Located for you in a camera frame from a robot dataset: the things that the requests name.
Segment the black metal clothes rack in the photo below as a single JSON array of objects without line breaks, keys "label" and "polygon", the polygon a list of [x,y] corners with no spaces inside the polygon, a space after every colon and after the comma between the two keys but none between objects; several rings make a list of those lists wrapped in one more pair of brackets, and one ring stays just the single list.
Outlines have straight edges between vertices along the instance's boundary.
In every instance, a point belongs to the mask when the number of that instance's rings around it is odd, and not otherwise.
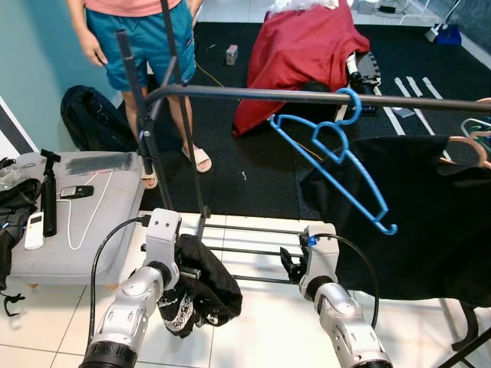
[{"label": "black metal clothes rack", "polygon": [[[150,122],[145,113],[145,106],[159,105],[159,98],[164,96],[208,96],[218,98],[241,97],[246,100],[270,100],[281,102],[309,102],[304,91],[281,89],[249,89],[234,87],[204,87],[204,85],[161,84],[161,87],[144,102],[138,91],[136,64],[133,62],[130,39],[123,29],[115,32],[127,70],[127,79],[137,103],[138,118]],[[379,107],[421,107],[431,110],[470,111],[491,113],[490,99],[487,101],[434,100],[418,97],[378,96],[358,94],[362,101]],[[313,103],[350,103],[346,100]],[[344,243],[361,256],[368,267],[375,288],[376,307],[378,306],[379,281],[375,267],[353,242],[340,235],[331,238]],[[115,299],[107,309],[101,326],[94,330],[93,339],[85,351],[84,360],[78,368],[134,368],[137,364],[138,344],[145,334],[147,320],[154,312],[155,304],[162,297],[162,292],[172,290],[179,279],[171,276],[167,266],[161,263],[145,263],[143,267],[122,283],[122,291],[117,291]],[[373,325],[364,319],[361,306],[348,294],[343,285],[332,281],[327,276],[318,276],[308,283],[299,285],[299,291],[305,299],[315,305],[323,330],[330,334],[341,368],[393,368],[389,355],[382,347]],[[490,340],[491,329],[487,328],[478,337],[469,340],[462,348],[438,368],[453,368],[467,355]]]}]

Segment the pink plastic hanger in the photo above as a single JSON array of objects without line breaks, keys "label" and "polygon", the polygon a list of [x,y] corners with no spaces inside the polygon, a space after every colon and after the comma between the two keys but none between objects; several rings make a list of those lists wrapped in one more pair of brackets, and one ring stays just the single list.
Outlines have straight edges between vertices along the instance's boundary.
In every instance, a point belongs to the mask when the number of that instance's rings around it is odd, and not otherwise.
[{"label": "pink plastic hanger", "polygon": [[491,153],[491,140],[490,143],[484,143],[484,141],[464,136],[450,136],[448,140],[450,143],[464,143],[470,145],[476,151],[478,157],[477,165],[479,167],[491,169],[491,162],[489,159],[489,154]]}]

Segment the light green plastic hanger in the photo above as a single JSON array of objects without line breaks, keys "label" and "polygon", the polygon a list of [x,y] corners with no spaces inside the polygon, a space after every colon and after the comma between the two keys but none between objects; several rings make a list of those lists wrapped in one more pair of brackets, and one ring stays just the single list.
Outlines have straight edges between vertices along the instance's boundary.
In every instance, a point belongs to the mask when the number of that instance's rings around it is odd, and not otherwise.
[{"label": "light green plastic hanger", "polygon": [[471,137],[475,140],[490,143],[491,123],[488,119],[467,118],[460,123],[460,130],[464,137]]}]

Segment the person in teal shorts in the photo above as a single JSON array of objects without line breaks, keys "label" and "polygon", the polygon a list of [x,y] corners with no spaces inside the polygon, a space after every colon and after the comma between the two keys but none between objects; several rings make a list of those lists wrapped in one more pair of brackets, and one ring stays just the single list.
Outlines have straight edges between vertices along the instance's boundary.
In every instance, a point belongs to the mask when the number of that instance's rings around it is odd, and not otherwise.
[{"label": "person in teal shorts", "polygon": [[[170,28],[174,31],[184,81],[190,80],[196,73],[193,26],[203,1],[167,0]],[[157,78],[164,77],[171,59],[168,28],[160,0],[64,2],[81,50],[91,63],[104,67],[109,84],[122,94],[130,130],[134,136],[138,136],[138,112],[115,32],[117,29],[127,32],[134,63],[137,64],[138,85],[141,91],[147,92],[147,69],[151,69]]]}]

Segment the black fabric bag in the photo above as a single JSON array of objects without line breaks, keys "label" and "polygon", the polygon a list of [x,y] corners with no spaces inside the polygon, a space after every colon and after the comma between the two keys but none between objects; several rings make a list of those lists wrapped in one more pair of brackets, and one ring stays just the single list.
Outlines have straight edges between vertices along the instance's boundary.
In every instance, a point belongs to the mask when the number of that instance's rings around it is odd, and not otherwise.
[{"label": "black fabric bag", "polygon": [[24,238],[28,218],[38,210],[41,183],[14,167],[11,158],[0,159],[0,297],[8,317],[17,316],[9,304],[25,299],[21,294],[7,295],[7,279],[11,274],[13,249]]}]

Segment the blue stand base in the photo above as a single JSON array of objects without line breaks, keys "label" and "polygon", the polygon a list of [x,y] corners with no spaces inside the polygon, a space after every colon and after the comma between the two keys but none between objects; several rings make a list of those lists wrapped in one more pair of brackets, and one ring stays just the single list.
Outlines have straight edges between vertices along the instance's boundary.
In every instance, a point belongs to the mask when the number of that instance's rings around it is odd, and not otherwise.
[{"label": "blue stand base", "polygon": [[457,24],[441,25],[437,29],[437,36],[434,39],[437,44],[460,44],[462,43],[462,32]]}]

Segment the white remote control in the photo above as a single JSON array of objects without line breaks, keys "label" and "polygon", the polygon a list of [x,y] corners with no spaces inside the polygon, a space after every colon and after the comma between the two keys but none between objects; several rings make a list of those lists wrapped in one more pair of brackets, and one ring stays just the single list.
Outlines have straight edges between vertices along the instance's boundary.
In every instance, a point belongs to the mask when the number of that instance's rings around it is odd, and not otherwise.
[{"label": "white remote control", "polygon": [[25,225],[24,248],[36,250],[44,245],[44,213],[35,212]]}]

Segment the black backpack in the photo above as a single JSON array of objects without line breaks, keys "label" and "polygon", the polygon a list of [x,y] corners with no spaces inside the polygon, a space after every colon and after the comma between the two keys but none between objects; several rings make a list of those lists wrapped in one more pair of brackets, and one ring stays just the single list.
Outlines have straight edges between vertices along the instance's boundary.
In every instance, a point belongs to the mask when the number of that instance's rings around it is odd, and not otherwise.
[{"label": "black backpack", "polygon": [[136,152],[126,116],[101,92],[74,85],[64,92],[61,118],[80,151]]}]

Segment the black and white machine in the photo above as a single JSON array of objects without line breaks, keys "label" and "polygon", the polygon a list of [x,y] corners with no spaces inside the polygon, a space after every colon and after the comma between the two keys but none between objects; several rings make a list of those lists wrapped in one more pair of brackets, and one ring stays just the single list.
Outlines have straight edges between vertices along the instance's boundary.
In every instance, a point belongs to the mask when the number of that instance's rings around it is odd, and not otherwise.
[{"label": "black and white machine", "polygon": [[359,94],[374,94],[381,84],[381,71],[372,52],[357,52],[346,60],[348,87]]}]

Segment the plain black collared shirt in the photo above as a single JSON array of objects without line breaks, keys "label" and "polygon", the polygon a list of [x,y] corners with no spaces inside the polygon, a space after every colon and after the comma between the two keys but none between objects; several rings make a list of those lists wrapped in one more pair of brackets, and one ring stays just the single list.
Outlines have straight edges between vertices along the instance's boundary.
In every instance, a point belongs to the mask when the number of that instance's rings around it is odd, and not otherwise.
[{"label": "plain black collared shirt", "polygon": [[[491,305],[490,172],[444,162],[448,142],[446,136],[382,136],[351,143],[388,204],[382,222],[397,225],[395,235],[382,234],[316,169],[299,183],[305,204],[371,261],[379,298]],[[378,210],[350,163],[324,168],[366,209]],[[336,272],[348,290],[375,294],[368,267],[347,245],[339,248]]]}]

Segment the blue plastic hanger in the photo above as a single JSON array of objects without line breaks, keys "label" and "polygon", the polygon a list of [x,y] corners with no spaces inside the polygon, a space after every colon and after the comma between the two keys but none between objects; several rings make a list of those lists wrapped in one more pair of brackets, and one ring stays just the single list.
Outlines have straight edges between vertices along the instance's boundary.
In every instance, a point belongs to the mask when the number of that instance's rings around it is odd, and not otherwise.
[{"label": "blue plastic hanger", "polygon": [[[330,94],[330,92],[309,92],[305,91],[304,95],[308,95],[309,102],[331,102],[334,100],[348,101],[353,103],[355,112],[354,115],[350,119],[345,118],[337,118],[334,120],[323,120],[321,123],[312,123],[310,120],[306,120],[304,118],[298,118],[297,116],[292,115],[284,115],[280,113],[280,115],[270,116],[268,119],[268,123],[272,129],[280,134],[281,137],[287,141],[295,150],[298,151],[302,157],[305,158],[310,164],[313,165],[313,168],[319,172],[322,178],[326,179],[327,182],[331,183],[335,189],[339,190],[342,196],[351,203],[352,206],[357,208],[358,211],[361,211],[361,214],[366,217],[369,223],[375,225],[376,228],[384,235],[395,235],[397,234],[397,225],[384,225],[382,223],[382,218],[386,216],[389,212],[388,204],[386,203],[383,194],[380,192],[376,182],[369,175],[369,172],[366,171],[362,162],[358,160],[358,158],[354,155],[354,152],[351,151],[350,143],[348,143],[347,134],[344,133],[342,127],[351,125],[355,123],[361,118],[361,109],[362,109],[362,100],[358,95],[358,92],[355,92],[354,89],[350,87],[342,87],[337,89],[337,91]],[[341,165],[344,163],[350,163],[355,169],[358,170],[359,175],[364,181],[367,183],[368,188],[371,190],[374,198],[379,205],[379,210],[375,213],[369,211],[364,207],[364,204],[360,203],[358,199],[355,198],[354,194],[349,192],[346,187],[344,187],[333,175],[330,174],[329,171],[326,171],[326,168],[321,164],[321,161],[313,158],[313,155],[305,150],[305,148],[298,143],[297,140],[291,138],[287,133],[283,130],[283,120],[294,120],[295,122],[301,123],[304,126],[310,127],[312,129],[312,136],[310,136],[310,143],[315,144],[317,148],[319,148],[325,155],[326,158],[333,162],[334,164]],[[326,145],[324,145],[318,138],[320,130],[324,129],[324,127],[328,127],[328,129],[333,130],[338,134],[341,140],[341,147],[336,151],[329,150]]]}]

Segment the beige slide sandal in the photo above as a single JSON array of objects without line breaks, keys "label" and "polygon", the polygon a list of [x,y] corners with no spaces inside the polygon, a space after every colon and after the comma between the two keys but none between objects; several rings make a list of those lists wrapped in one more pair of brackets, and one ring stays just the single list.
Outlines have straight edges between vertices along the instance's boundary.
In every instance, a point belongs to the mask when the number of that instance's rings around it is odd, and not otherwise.
[{"label": "beige slide sandal", "polygon": [[158,186],[160,179],[152,166],[144,166],[141,172],[141,182],[145,189],[155,189]]},{"label": "beige slide sandal", "polygon": [[200,174],[207,173],[212,168],[212,161],[203,149],[196,145],[185,146],[181,150],[183,155],[193,163],[194,169]]}]

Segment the black phone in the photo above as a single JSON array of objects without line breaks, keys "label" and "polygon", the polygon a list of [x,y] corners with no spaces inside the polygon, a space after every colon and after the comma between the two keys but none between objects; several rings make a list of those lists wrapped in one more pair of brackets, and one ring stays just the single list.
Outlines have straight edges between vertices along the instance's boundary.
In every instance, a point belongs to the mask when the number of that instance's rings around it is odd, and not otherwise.
[{"label": "black phone", "polygon": [[67,186],[59,192],[59,199],[72,200],[72,199],[85,199],[85,197],[94,195],[94,186]]}]

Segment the red cloth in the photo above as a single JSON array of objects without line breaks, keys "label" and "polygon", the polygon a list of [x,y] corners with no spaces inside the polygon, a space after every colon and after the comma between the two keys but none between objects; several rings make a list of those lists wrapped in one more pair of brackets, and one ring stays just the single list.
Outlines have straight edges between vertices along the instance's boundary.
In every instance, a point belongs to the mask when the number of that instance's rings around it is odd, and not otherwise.
[{"label": "red cloth", "polygon": [[267,18],[250,53],[246,86],[299,90],[312,81],[329,92],[348,85],[347,59],[371,43],[356,28],[348,4],[278,11]]}]

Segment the black printed shirt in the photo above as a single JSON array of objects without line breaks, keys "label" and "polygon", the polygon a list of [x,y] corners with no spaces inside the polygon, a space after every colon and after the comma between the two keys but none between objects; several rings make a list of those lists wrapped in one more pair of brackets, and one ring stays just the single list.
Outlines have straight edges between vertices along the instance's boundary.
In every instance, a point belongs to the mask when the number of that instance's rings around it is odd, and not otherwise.
[{"label": "black printed shirt", "polygon": [[157,301],[165,328],[174,336],[188,337],[203,325],[221,327],[241,315],[242,292],[238,281],[221,260],[195,235],[182,234],[176,249],[199,249],[203,260],[203,279],[179,279],[172,290],[163,291]]}]

